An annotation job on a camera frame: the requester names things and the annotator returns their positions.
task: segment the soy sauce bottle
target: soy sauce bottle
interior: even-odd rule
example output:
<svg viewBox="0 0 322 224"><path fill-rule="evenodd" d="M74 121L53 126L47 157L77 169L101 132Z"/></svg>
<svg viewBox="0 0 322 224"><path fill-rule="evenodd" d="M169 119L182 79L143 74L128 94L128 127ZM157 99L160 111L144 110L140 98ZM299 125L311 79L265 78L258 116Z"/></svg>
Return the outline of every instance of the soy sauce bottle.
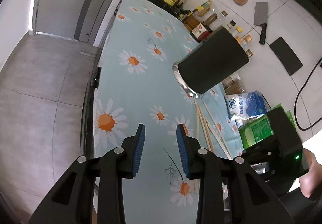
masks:
<svg viewBox="0 0 322 224"><path fill-rule="evenodd" d="M201 42L204 40L211 32L212 29L209 27L218 18L217 14L212 14L208 19L199 23L191 32L190 35L197 41Z"/></svg>

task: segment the black knife handle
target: black knife handle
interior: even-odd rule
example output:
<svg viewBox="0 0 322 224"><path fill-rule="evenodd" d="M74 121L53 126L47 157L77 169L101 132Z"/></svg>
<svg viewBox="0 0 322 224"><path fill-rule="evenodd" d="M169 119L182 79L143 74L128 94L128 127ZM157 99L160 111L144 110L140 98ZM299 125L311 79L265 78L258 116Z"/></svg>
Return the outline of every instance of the black knife handle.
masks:
<svg viewBox="0 0 322 224"><path fill-rule="evenodd" d="M267 29L267 24L264 23L261 25L262 27L262 31L260 33L260 44L264 45L265 44L265 40L266 40L266 29Z"/></svg>

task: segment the silver screw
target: silver screw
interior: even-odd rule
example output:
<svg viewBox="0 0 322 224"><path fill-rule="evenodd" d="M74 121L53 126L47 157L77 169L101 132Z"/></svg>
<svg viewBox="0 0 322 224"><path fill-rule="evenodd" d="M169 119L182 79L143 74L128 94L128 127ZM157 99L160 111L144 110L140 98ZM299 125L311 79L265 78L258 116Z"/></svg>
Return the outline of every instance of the silver screw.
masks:
<svg viewBox="0 0 322 224"><path fill-rule="evenodd" d="M206 150L205 148L198 149L198 153L201 154L201 155L206 155L207 152L208 152L208 150Z"/></svg>
<svg viewBox="0 0 322 224"><path fill-rule="evenodd" d="M236 161L236 163L238 163L238 164L243 164L243 163L244 163L244 159L243 159L243 158L241 158L241 157L237 157L237 158L235 158L235 161Z"/></svg>
<svg viewBox="0 0 322 224"><path fill-rule="evenodd" d="M80 157L78 157L77 162L84 163L86 160L87 160L87 158L85 156L80 156Z"/></svg>
<svg viewBox="0 0 322 224"><path fill-rule="evenodd" d="M122 147L117 147L117 148L114 149L114 152L116 154L121 154L123 151L124 151L124 149Z"/></svg>

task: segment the white and blue plastic bag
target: white and blue plastic bag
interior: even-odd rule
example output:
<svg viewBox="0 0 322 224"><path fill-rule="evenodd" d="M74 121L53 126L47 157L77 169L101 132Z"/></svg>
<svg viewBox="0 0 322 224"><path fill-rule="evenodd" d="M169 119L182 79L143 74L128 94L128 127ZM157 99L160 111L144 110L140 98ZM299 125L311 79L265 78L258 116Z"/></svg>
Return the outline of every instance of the white and blue plastic bag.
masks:
<svg viewBox="0 0 322 224"><path fill-rule="evenodd" d="M249 119L266 113L264 99L260 92L250 92L225 96L230 119Z"/></svg>

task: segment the silver metal rim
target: silver metal rim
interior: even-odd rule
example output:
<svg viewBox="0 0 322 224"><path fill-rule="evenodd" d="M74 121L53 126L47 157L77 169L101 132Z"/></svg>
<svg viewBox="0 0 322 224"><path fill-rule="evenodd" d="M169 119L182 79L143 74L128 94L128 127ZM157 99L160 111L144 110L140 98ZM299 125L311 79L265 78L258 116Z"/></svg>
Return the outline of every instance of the silver metal rim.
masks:
<svg viewBox="0 0 322 224"><path fill-rule="evenodd" d="M117 147L117 148L114 149L114 152L116 154L121 154L123 151L124 151L124 149L122 147Z"/></svg>
<svg viewBox="0 0 322 224"><path fill-rule="evenodd" d="M241 157L237 157L237 158L235 158L235 161L236 161L236 163L238 163L238 164L243 164L243 163L244 163L244 159L243 159L243 158L241 158Z"/></svg>
<svg viewBox="0 0 322 224"><path fill-rule="evenodd" d="M78 157L77 162L84 163L86 160L87 160L87 158L85 156L80 156L80 157Z"/></svg>
<svg viewBox="0 0 322 224"><path fill-rule="evenodd" d="M200 148L198 149L198 153L201 155L206 155L208 153L208 150L206 150L205 148Z"/></svg>
<svg viewBox="0 0 322 224"><path fill-rule="evenodd" d="M172 65L172 71L174 73L174 76L176 80L178 81L179 85L183 88L183 90L189 94L189 96L194 97L195 99L200 99L203 97L203 94L197 93L194 90L192 90L183 80L182 76L180 75L179 69L178 69L178 64L180 62L175 62Z"/></svg>

